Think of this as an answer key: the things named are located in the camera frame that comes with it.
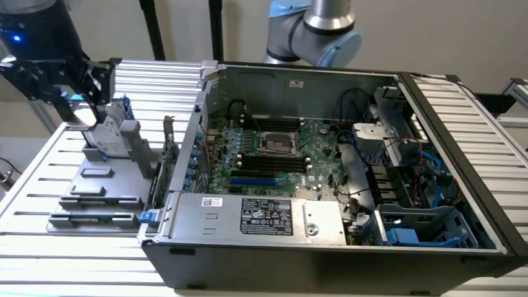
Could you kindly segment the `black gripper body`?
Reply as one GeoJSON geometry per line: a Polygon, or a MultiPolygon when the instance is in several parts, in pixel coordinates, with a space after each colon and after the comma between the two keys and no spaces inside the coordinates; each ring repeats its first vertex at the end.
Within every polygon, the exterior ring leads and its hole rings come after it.
{"type": "Polygon", "coordinates": [[[1,41],[21,65],[84,67],[89,59],[65,1],[3,1],[1,41]]]}

